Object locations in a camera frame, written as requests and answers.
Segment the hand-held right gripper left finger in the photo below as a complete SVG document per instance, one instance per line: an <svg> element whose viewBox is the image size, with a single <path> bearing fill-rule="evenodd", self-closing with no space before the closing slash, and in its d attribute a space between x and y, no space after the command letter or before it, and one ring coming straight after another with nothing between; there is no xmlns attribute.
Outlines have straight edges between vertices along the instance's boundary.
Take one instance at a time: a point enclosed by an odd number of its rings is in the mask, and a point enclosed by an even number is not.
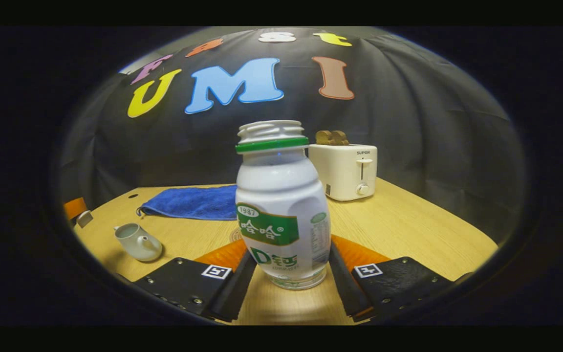
<svg viewBox="0 0 563 352"><path fill-rule="evenodd" d="M197 259L173 258L133 284L180 310L231 323L239 316L255 267L239 239Z"/></svg>

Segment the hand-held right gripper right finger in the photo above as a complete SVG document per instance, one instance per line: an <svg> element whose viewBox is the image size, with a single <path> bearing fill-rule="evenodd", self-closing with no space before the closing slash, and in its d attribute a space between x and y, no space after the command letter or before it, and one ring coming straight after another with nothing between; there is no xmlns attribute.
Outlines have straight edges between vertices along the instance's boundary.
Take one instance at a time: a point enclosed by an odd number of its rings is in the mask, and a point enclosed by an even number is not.
<svg viewBox="0 0 563 352"><path fill-rule="evenodd" d="M330 269L354 322L402 322L405 313L423 310L458 283L413 258L390 259L336 235L331 236Z"/></svg>

